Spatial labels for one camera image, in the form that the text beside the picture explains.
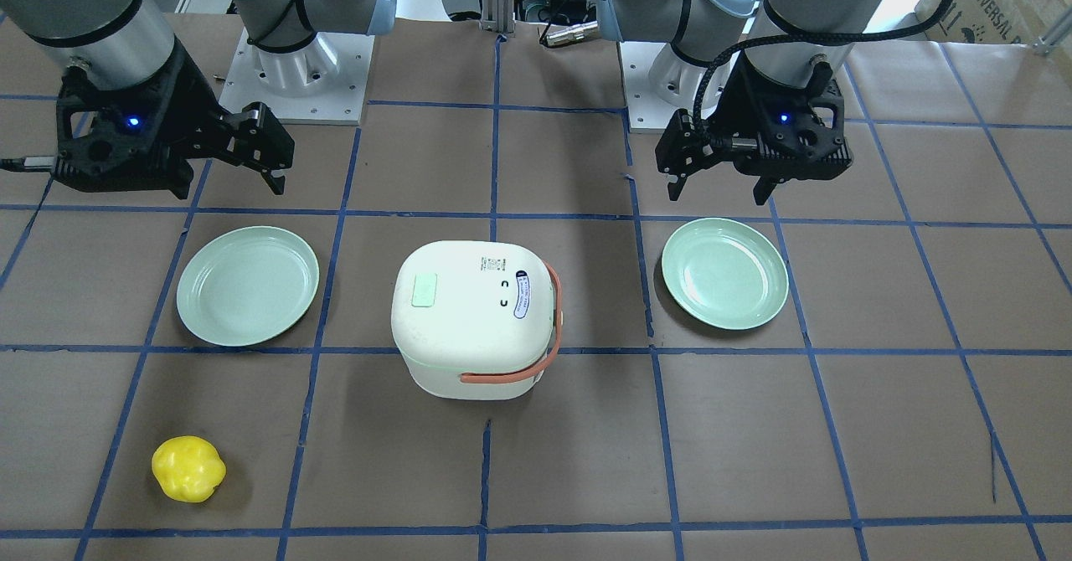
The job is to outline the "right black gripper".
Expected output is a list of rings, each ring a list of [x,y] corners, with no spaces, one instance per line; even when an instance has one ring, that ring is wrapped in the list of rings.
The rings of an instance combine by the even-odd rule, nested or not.
[[[285,191],[295,142],[263,102],[223,115],[211,85],[183,43],[138,85],[103,90],[81,67],[62,76],[54,180],[85,193],[169,191],[185,200],[188,160],[209,156],[257,172],[272,194]]]

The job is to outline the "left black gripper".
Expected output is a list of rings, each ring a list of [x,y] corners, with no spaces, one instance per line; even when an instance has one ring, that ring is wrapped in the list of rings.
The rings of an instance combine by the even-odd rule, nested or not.
[[[738,172],[759,177],[753,187],[757,206],[785,181],[838,178],[853,165],[843,110],[845,100],[827,58],[805,69],[801,88],[774,82],[748,58],[739,58],[719,106],[708,118],[708,131],[704,119],[694,120],[685,108],[674,110],[662,131],[655,158],[667,177],[667,198],[678,202],[687,179],[713,162],[730,162]]]

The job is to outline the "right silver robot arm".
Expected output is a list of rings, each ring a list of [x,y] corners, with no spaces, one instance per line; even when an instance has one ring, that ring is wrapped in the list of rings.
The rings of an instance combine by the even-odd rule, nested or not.
[[[326,35],[384,35],[397,0],[233,0],[258,74],[276,92],[317,91],[338,62]],[[276,195],[295,144],[260,100],[226,110],[153,0],[3,0],[8,18],[62,69],[56,152],[5,157],[85,193],[169,191],[185,200],[191,159],[257,172]]]

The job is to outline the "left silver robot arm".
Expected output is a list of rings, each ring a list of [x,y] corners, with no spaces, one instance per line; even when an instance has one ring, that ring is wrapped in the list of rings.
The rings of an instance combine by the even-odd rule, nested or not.
[[[662,43],[686,68],[656,145],[667,195],[730,163],[758,205],[853,165],[835,76],[882,0],[595,0],[600,33]]]

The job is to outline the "green plate near right arm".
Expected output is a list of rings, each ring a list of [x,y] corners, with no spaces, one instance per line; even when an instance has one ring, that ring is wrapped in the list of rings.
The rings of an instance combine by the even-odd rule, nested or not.
[[[188,331],[207,343],[253,345],[306,316],[318,283],[317,253],[299,235],[267,225],[235,228],[187,263],[176,308]]]

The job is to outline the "green plate near left arm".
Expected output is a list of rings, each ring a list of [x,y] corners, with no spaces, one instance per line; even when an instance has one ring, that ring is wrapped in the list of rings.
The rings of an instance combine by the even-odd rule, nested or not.
[[[762,233],[724,218],[693,220],[662,246],[662,281],[690,316],[725,331],[748,331],[781,312],[789,278]]]

